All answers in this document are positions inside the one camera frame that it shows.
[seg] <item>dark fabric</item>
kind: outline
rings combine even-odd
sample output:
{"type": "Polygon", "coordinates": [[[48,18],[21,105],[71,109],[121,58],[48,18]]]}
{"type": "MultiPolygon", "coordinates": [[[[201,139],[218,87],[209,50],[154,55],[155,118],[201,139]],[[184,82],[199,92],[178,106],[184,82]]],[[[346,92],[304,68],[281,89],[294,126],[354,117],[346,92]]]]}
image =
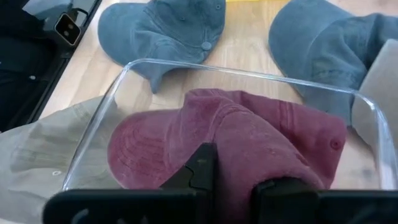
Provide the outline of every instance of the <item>dark fabric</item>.
{"type": "Polygon", "coordinates": [[[25,124],[47,86],[52,46],[0,36],[0,131],[25,124]]]}
{"type": "Polygon", "coordinates": [[[22,10],[18,2],[0,0],[0,35],[44,38],[43,21],[22,10]]]}
{"type": "Polygon", "coordinates": [[[55,46],[25,2],[0,0],[0,131],[26,123],[48,81],[55,46]]]}

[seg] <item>gray-blue cap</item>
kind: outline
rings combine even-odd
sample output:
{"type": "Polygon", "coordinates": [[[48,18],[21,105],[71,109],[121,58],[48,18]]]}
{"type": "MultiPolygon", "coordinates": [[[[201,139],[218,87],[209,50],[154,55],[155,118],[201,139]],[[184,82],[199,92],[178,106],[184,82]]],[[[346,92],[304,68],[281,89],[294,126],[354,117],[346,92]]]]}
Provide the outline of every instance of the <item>gray-blue cap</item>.
{"type": "MultiPolygon", "coordinates": [[[[288,77],[358,90],[390,38],[398,38],[396,17],[354,17],[325,0],[291,0],[271,25],[269,48],[288,77]]],[[[295,87],[306,105],[340,116],[351,125],[352,96],[295,87]]]]}
{"type": "MultiPolygon", "coordinates": [[[[102,13],[98,38],[118,64],[139,58],[202,63],[225,24],[225,0],[152,0],[117,3],[102,13]]],[[[132,69],[150,81],[153,93],[163,75],[177,67],[140,64],[132,69]]]]}

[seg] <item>cap eyelet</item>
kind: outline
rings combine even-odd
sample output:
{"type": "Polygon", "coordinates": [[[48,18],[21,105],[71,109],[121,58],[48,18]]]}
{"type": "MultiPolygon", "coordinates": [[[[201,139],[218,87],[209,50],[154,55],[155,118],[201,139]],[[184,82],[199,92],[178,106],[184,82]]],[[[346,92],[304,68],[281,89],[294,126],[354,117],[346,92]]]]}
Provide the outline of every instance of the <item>cap eyelet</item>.
{"type": "Polygon", "coordinates": [[[61,171],[57,170],[57,171],[52,172],[52,175],[60,175],[61,173],[62,173],[61,171]]]}
{"type": "Polygon", "coordinates": [[[341,145],[341,143],[340,143],[339,140],[332,139],[332,140],[330,141],[330,147],[331,147],[332,149],[334,149],[334,150],[339,150],[339,149],[341,149],[342,145],[341,145]]]}

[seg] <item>beige cloth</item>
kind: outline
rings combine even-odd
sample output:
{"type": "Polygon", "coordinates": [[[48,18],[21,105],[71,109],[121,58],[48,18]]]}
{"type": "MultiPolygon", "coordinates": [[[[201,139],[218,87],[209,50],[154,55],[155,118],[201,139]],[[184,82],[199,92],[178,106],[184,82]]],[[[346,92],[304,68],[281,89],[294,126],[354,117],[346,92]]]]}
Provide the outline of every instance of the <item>beige cloth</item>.
{"type": "MultiPolygon", "coordinates": [[[[398,40],[388,40],[372,64],[359,92],[372,99],[383,111],[394,145],[398,146],[398,40]]],[[[369,106],[355,99],[353,127],[373,149],[377,149],[377,124],[369,106]]]]}
{"type": "MultiPolygon", "coordinates": [[[[0,218],[40,223],[43,205],[62,189],[76,147],[101,98],[0,134],[0,218]]],[[[80,166],[78,181],[82,187],[86,184],[98,188],[118,186],[106,175],[105,149],[110,133],[124,116],[114,102],[109,111],[89,146],[89,159],[80,166]]]]}

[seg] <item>cap button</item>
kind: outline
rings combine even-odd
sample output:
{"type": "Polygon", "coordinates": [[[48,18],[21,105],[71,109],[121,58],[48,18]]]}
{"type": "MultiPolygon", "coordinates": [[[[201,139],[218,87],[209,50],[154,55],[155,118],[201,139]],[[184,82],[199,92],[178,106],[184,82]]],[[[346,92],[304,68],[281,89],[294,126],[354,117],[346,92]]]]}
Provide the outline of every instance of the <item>cap button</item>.
{"type": "Polygon", "coordinates": [[[202,43],[201,48],[203,50],[210,50],[211,49],[211,43],[206,41],[206,42],[202,43]]]}
{"type": "Polygon", "coordinates": [[[340,141],[337,140],[337,139],[332,139],[332,140],[330,141],[330,146],[331,146],[331,148],[334,149],[334,150],[339,150],[339,149],[341,149],[341,148],[343,147],[343,144],[342,144],[342,142],[340,142],[340,141]]]}

